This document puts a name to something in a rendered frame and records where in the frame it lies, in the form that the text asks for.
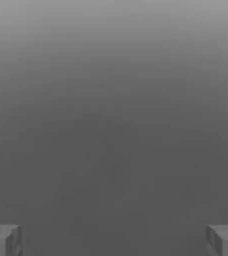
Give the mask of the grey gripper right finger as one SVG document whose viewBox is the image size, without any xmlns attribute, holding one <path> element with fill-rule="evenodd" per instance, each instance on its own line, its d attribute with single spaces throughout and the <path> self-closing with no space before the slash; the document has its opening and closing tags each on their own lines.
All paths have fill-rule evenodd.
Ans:
<svg viewBox="0 0 228 256">
<path fill-rule="evenodd" d="M 228 256 L 228 224 L 207 225 L 205 238 L 209 256 Z"/>
</svg>

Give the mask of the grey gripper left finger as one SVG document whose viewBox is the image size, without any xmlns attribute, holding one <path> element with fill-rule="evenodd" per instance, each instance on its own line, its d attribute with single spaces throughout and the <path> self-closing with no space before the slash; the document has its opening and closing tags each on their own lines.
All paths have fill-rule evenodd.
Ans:
<svg viewBox="0 0 228 256">
<path fill-rule="evenodd" d="M 0 224 L 0 256 L 23 256 L 20 225 Z"/>
</svg>

